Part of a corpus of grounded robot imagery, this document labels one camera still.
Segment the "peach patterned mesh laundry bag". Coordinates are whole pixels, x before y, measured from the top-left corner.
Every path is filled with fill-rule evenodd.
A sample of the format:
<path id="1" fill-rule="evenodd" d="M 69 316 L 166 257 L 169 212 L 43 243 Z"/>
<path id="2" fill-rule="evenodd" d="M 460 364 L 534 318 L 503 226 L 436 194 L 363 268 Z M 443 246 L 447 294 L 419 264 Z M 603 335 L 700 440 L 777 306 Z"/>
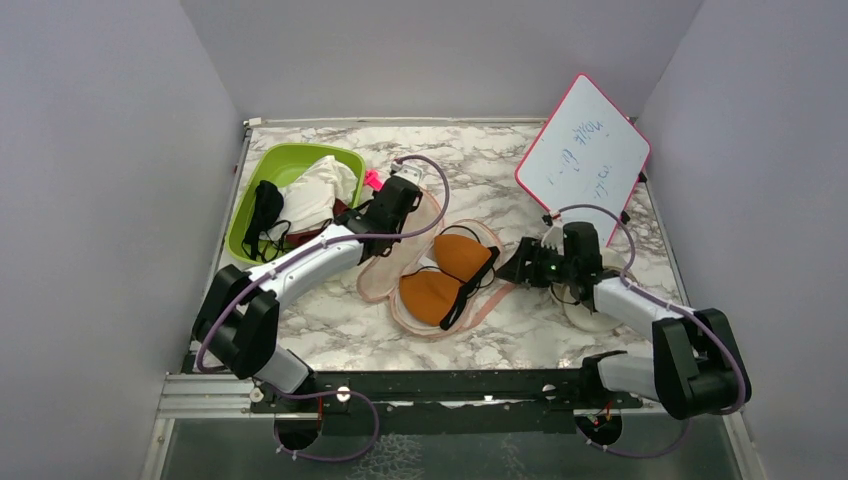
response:
<path id="1" fill-rule="evenodd" d="M 399 280 L 404 274 L 417 270 L 422 265 L 435 264 L 431 252 L 433 240 L 445 228 L 465 225 L 481 235 L 486 246 L 496 246 L 501 254 L 495 268 L 489 272 L 481 288 L 471 299 L 459 322 L 447 331 L 417 321 L 406 309 L 399 294 Z M 409 333 L 423 338 L 447 337 L 478 326 L 495 307 L 514 289 L 512 284 L 495 278 L 495 271 L 504 263 L 504 245 L 489 227 L 474 219 L 458 220 L 450 225 L 440 220 L 434 229 L 396 244 L 386 257 L 370 261 L 357 279 L 357 289 L 363 300 L 369 303 L 388 303 L 390 317 Z"/>

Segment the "orange bra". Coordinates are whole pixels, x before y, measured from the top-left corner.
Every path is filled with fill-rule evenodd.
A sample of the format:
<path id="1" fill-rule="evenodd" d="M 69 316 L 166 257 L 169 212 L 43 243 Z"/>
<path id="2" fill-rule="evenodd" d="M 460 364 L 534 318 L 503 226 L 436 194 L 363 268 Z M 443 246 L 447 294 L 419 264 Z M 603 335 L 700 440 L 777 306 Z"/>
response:
<path id="1" fill-rule="evenodd" d="M 435 236 L 431 252 L 433 266 L 422 265 L 400 277 L 400 300 L 417 321 L 447 331 L 486 286 L 501 251 L 484 245 L 470 227 L 452 225 Z"/>

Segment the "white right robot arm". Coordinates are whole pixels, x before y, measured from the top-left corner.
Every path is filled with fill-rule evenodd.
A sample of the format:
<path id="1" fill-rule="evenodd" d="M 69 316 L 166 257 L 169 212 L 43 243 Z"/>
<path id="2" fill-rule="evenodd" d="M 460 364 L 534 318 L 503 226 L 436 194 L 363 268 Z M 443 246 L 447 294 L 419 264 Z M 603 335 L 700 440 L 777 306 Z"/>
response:
<path id="1" fill-rule="evenodd" d="M 588 222 L 561 229 L 560 246 L 522 238 L 496 276 L 514 284 L 566 288 L 571 304 L 617 319 L 647 338 L 650 356 L 611 351 L 586 357 L 579 398 L 600 407 L 616 392 L 659 402 L 673 418 L 729 414 L 751 398 L 750 379 L 726 315 L 664 301 L 604 266 L 598 235 Z"/>

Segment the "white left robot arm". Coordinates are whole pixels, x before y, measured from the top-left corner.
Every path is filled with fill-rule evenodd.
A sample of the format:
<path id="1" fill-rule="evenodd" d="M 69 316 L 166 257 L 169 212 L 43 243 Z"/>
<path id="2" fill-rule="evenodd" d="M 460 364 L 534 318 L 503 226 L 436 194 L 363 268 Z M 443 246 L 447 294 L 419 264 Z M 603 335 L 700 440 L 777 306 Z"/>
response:
<path id="1" fill-rule="evenodd" d="M 279 346 L 280 314 L 328 278 L 388 255 L 421 197 L 416 180 L 393 176 L 364 211 L 345 211 L 317 237 L 283 257 L 248 270 L 234 265 L 220 269 L 192 330 L 201 344 L 197 369 L 213 372 L 204 362 L 206 355 L 212 355 L 239 379 L 271 384 L 288 409 L 309 406 L 314 397 L 309 379 L 313 371 Z"/>

